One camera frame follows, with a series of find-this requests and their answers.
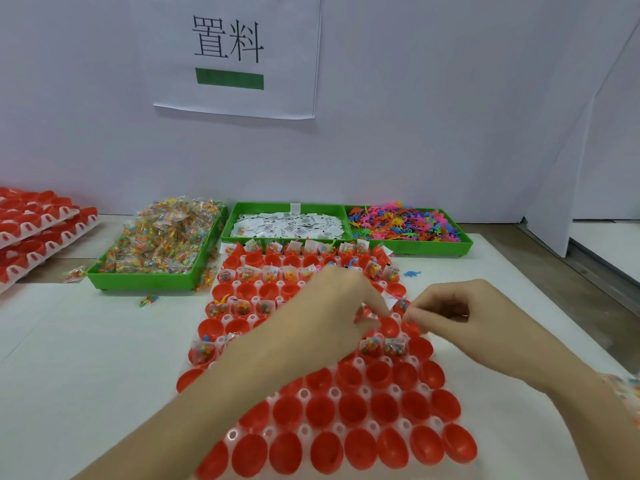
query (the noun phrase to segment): person's right hand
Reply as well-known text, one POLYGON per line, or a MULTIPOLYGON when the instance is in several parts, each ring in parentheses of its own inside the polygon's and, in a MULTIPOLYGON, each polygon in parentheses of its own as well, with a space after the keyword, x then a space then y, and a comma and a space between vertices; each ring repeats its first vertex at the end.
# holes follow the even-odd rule
POLYGON ((429 286, 404 320, 453 343, 476 362, 546 392, 584 364, 485 280, 429 286))

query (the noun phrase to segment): concrete floor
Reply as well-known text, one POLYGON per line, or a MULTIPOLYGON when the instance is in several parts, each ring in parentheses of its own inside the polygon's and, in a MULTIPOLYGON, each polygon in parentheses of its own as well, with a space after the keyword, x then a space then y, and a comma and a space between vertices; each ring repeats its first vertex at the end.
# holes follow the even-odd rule
MULTIPOLYGON (((121 227, 113 223, 115 232, 121 227)), ((640 372, 640 317, 601 291, 562 259, 536 242, 518 225, 462 224, 467 233, 482 234, 521 273, 547 295, 624 368, 640 372)), ((59 283, 65 272, 92 265, 94 258, 52 258, 21 282, 59 283)))

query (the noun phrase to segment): green plastic tray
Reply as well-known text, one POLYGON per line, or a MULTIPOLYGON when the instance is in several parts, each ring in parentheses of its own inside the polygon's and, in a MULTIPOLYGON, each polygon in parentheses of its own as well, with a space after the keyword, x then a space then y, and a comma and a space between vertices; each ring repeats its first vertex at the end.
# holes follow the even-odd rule
MULTIPOLYGON (((267 214, 273 214, 275 212, 288 212, 291 209, 290 203, 284 202, 238 202, 235 204, 234 209, 231 211, 231 217, 227 221, 224 231, 222 231, 222 242, 240 242, 245 244, 247 241, 254 239, 252 237, 231 237, 231 231, 234 228, 234 224, 237 222, 238 217, 241 214, 261 214, 263 212, 267 214)), ((324 203, 303 203, 300 206, 301 214, 325 214, 327 216, 335 216, 342 222, 342 234, 341 240, 352 241, 353 234, 351 233, 351 226, 349 226, 349 220, 347 214, 344 211, 343 205, 331 205, 324 203)), ((262 247, 265 247, 265 241, 269 239, 256 239, 256 242, 260 243, 262 247)), ((292 238, 278 239, 283 243, 295 241, 292 238)), ((333 239, 316 239, 318 242, 324 242, 325 244, 331 244, 333 239)))
POLYGON ((100 290, 192 290, 200 281, 200 276, 207 265, 211 250, 218 242, 222 229, 227 222, 228 209, 224 206, 213 223, 202 250, 198 254, 191 271, 186 274, 170 273, 99 273, 98 262, 104 261, 103 254, 87 272, 93 286, 100 290))
MULTIPOLYGON (((364 209, 364 205, 345 205, 344 211, 349 215, 349 211, 354 207, 361 207, 364 209)), ((422 255, 422 256, 459 256, 462 257, 466 255, 471 246, 473 246, 474 242, 469 238, 467 234, 465 234, 460 226, 456 224, 451 217, 443 210, 443 209, 425 209, 425 208, 416 208, 416 210, 437 210, 444 214, 444 217, 447 218, 449 224, 458 229, 459 236, 461 242, 439 242, 439 241, 400 241, 400 240, 391 240, 388 239, 380 240, 380 239, 372 239, 369 242, 370 246, 375 247, 379 244, 382 244, 389 249, 391 249, 395 254, 412 254, 412 255, 422 255)), ((339 239, 339 242, 344 242, 345 239, 339 239)))

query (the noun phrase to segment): person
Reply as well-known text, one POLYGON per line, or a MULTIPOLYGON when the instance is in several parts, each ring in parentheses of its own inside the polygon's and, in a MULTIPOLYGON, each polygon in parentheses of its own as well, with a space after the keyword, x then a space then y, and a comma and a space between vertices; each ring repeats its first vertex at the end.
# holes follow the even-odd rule
MULTIPOLYGON (((362 304, 389 314, 359 273, 327 267, 261 327, 229 343, 216 366, 75 478, 188 478, 252 406, 293 380, 336 363, 377 329, 354 321, 362 304)), ((431 285, 405 320, 476 362, 548 395, 590 480, 640 476, 640 433, 598 375, 486 281, 431 285)))

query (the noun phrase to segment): person's left hand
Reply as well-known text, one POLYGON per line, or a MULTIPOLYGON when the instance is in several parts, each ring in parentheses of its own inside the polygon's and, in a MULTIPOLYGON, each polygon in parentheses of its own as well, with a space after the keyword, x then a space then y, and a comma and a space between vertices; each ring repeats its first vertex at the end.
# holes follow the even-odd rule
POLYGON ((378 316, 390 314, 362 273, 327 266, 267 322, 234 340, 237 345, 232 342, 230 349, 241 344, 246 353, 268 348, 269 357, 282 357, 277 367, 285 369, 284 380, 292 381, 338 362, 356 350, 364 335, 380 327, 375 319, 355 321, 363 303, 378 316))

